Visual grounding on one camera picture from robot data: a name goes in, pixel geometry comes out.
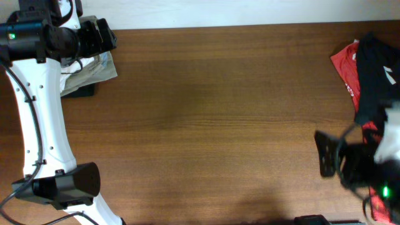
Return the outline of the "folded khaki trousers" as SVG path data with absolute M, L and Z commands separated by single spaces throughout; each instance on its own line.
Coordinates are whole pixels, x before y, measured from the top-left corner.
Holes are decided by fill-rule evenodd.
M 111 51 L 117 37 L 105 19 L 81 17 L 75 30 L 78 52 L 61 68 L 60 95 L 64 98 L 93 96 L 95 84 L 115 78 L 116 68 Z

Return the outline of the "red garment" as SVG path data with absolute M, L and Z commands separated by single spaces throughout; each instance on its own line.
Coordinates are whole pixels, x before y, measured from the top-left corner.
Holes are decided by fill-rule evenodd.
M 356 53 L 358 51 L 359 40 L 355 39 L 351 44 L 340 50 L 337 54 L 330 57 L 336 71 L 343 80 L 347 91 L 352 97 L 355 112 L 359 110 L 359 100 L 361 96 L 361 88 L 358 78 L 358 70 L 356 65 Z M 373 207 L 371 209 L 372 219 L 384 223 L 391 224 L 389 212 L 384 209 L 383 202 L 378 197 L 372 198 Z

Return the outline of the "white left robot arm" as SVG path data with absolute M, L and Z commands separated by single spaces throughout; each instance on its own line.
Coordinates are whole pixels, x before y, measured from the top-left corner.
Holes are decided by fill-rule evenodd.
M 24 141 L 24 176 L 9 198 L 50 205 L 81 224 L 123 224 L 101 196 L 98 166 L 78 164 L 66 134 L 61 69 L 114 49 L 117 40 L 105 19 L 81 22 L 82 14 L 80 1 L 20 1 L 1 24 L 1 66 Z

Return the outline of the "black t-shirt with white mark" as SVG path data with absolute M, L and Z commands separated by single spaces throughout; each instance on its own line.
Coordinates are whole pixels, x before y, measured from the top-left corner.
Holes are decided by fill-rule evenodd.
M 356 53 L 360 85 L 359 107 L 354 121 L 363 126 L 379 125 L 382 103 L 399 100 L 399 49 L 366 34 Z

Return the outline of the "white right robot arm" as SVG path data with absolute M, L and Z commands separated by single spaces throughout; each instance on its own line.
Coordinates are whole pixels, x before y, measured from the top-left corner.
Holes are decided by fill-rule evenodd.
M 339 137 L 315 131 L 320 174 L 324 178 L 337 175 L 343 188 L 362 200 L 363 213 L 372 198 L 380 199 L 381 212 L 399 224 L 399 101 L 383 104 L 377 117 L 383 129 L 365 132 L 371 137 L 367 142 L 346 142 L 355 122 Z

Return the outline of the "folded black garment under trousers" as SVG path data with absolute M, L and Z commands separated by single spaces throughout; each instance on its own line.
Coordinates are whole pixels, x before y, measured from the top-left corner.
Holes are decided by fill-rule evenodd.
M 79 87 L 77 90 L 62 96 L 62 98 L 85 98 L 91 97 L 95 94 L 96 85 L 88 84 L 86 86 Z

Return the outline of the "white printed t-shirt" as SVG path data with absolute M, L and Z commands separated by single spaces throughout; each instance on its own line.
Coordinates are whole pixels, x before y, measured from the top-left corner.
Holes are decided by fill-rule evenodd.
M 64 96 L 82 86 L 99 83 L 118 76 L 110 52 L 104 52 L 98 56 L 82 58 L 68 67 L 61 68 L 60 94 Z

